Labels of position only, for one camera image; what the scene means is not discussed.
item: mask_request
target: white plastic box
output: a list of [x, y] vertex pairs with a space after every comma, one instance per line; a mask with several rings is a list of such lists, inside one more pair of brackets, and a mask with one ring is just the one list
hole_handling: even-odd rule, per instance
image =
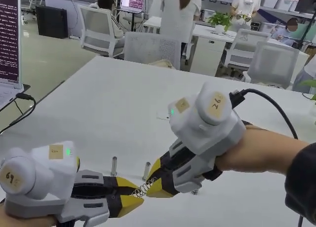
[[264, 33], [271, 33], [271, 31], [276, 27], [276, 24], [268, 23], [268, 22], [261, 22], [260, 25], [260, 32]]
[[293, 0], [277, 0], [275, 9], [288, 11], [293, 3]]
[[295, 8], [296, 8], [296, 6], [297, 6], [297, 3], [298, 3], [298, 0], [293, 0], [293, 3], [292, 3], [292, 5], [291, 5], [289, 11], [295, 12]]
[[262, 6], [274, 8], [278, 0], [262, 0]]
[[202, 20], [204, 22], [207, 22], [208, 18], [211, 17], [214, 13], [215, 13], [215, 11], [213, 11], [213, 10], [204, 9]]

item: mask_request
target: number label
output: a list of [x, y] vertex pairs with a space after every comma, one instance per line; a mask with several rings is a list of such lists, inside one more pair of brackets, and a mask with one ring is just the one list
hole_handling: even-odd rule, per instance
[[0, 181], [5, 183], [14, 191], [19, 191], [22, 185], [22, 179], [19, 175], [14, 173], [8, 166], [5, 166], [0, 171]]
[[186, 100], [186, 98], [182, 98], [176, 103], [176, 108], [179, 111], [179, 113], [183, 113], [186, 109], [190, 107], [189, 102]]
[[208, 106], [208, 113], [211, 116], [214, 116], [216, 118], [220, 118], [222, 115], [223, 108], [226, 103], [226, 98], [222, 93], [215, 92], [213, 98], [211, 99], [211, 102]]
[[63, 159], [64, 146], [63, 145], [50, 145], [48, 158], [49, 159]]

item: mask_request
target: green plant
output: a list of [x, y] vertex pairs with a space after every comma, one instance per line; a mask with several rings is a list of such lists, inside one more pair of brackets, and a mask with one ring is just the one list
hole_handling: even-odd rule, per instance
[[[307, 86], [316, 88], [316, 80], [305, 80], [305, 81], [301, 82], [300, 85], [307, 85]], [[316, 94], [311, 98], [311, 100], [316, 101]]]
[[232, 25], [230, 16], [227, 13], [221, 12], [215, 12], [214, 15], [208, 18], [207, 22], [210, 23], [212, 26], [225, 26], [225, 32], [228, 30], [228, 27]]

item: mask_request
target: metal peg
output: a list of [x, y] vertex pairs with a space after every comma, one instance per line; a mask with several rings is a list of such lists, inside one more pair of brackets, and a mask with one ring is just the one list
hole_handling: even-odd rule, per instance
[[144, 171], [144, 176], [142, 178], [142, 180], [145, 182], [148, 178], [148, 175], [149, 175], [149, 169], [150, 169], [150, 162], [146, 162], [146, 165], [145, 165], [145, 171]]
[[112, 170], [111, 170], [112, 177], [115, 177], [117, 175], [117, 164], [118, 164], [118, 158], [114, 156], [112, 158]]

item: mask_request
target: potted plant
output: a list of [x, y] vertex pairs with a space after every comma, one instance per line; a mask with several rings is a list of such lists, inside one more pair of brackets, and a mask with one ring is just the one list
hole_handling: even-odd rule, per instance
[[207, 20], [212, 26], [215, 27], [215, 31], [218, 34], [222, 34], [228, 30], [228, 27], [232, 25], [230, 16], [227, 13], [215, 12]]
[[[316, 88], [316, 79], [314, 80], [306, 80], [300, 83], [301, 85], [310, 86], [311, 88]], [[316, 116], [316, 94], [311, 98], [311, 100], [315, 101], [314, 106], [311, 110], [311, 115]]]

